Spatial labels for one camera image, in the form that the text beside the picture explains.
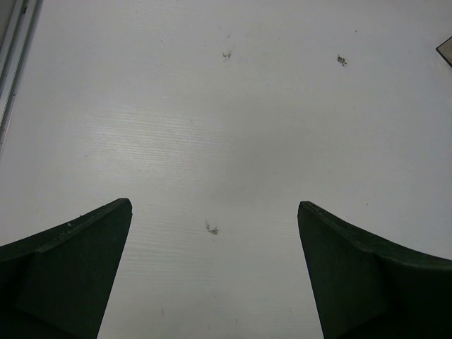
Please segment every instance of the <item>white textured board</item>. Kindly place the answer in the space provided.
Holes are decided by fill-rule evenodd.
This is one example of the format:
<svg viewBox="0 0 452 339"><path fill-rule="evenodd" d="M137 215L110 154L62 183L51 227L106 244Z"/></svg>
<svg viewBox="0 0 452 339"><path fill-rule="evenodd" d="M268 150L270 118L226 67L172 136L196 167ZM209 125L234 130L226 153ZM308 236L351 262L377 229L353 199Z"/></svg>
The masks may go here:
<svg viewBox="0 0 452 339"><path fill-rule="evenodd" d="M100 339L321 338L301 200L452 258L452 69L435 50L451 14L45 0L1 156L1 243L128 197Z"/></svg>

